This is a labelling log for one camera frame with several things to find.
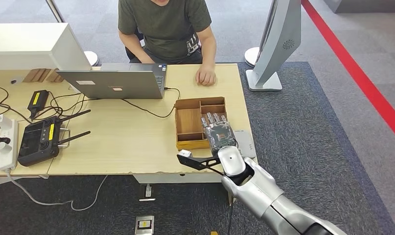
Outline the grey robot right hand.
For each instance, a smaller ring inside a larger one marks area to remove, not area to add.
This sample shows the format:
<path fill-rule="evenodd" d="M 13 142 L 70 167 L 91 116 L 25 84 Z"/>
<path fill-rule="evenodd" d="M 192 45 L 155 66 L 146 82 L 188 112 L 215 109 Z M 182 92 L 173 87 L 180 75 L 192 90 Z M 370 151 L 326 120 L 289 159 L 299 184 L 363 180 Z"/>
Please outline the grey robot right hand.
<path fill-rule="evenodd" d="M 213 156 L 217 156 L 222 147 L 239 147 L 234 131 L 225 115 L 208 112 L 206 117 L 201 118 L 201 122 Z"/>

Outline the person's left hand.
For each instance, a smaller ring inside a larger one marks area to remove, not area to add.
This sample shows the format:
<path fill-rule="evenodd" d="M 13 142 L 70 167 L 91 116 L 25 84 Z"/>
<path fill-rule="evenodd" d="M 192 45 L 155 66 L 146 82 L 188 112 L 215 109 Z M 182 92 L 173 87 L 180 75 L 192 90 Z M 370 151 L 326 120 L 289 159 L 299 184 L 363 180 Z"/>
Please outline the person's left hand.
<path fill-rule="evenodd" d="M 197 84 L 210 86 L 216 83 L 216 74 L 214 65 L 201 65 L 195 75 Z"/>

